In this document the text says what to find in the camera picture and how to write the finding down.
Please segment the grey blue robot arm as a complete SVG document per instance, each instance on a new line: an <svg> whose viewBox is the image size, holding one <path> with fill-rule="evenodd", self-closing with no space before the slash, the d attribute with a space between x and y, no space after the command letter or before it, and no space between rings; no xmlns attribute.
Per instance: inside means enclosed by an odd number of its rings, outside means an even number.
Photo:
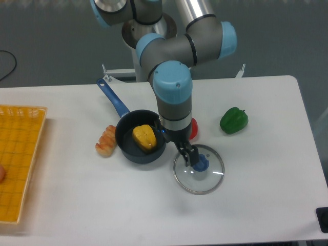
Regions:
<svg viewBox="0 0 328 246"><path fill-rule="evenodd" d="M237 35L229 22L220 22L209 1L177 1L185 25L182 36L169 37L161 1L91 1L103 26L133 23L135 59L156 96L159 124L167 142L175 143L186 164L199 162L192 131L190 68L233 54Z"/></svg>

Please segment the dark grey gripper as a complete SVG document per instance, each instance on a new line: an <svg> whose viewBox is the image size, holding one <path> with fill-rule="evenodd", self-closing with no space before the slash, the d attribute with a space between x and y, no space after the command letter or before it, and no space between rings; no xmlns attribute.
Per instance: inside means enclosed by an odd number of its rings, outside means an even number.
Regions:
<svg viewBox="0 0 328 246"><path fill-rule="evenodd" d="M186 166L199 162L198 148L189 142L189 137L192 133L191 116L186 116L180 120L168 120L159 116L155 120L155 128L163 135L165 142L175 143Z"/></svg>

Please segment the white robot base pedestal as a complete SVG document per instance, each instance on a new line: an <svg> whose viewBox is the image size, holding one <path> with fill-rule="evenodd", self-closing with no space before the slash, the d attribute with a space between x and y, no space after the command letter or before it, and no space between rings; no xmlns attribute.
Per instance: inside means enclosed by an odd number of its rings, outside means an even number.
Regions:
<svg viewBox="0 0 328 246"><path fill-rule="evenodd" d="M176 37L177 26L168 14L163 13L159 22L152 25L142 25L134 19L129 20L123 24L121 33L126 46L131 50L134 68L107 70L103 67L104 80L111 82L125 78L144 82L147 80L147 76L144 75L136 54L137 42L148 33L157 33L166 39Z"/></svg>

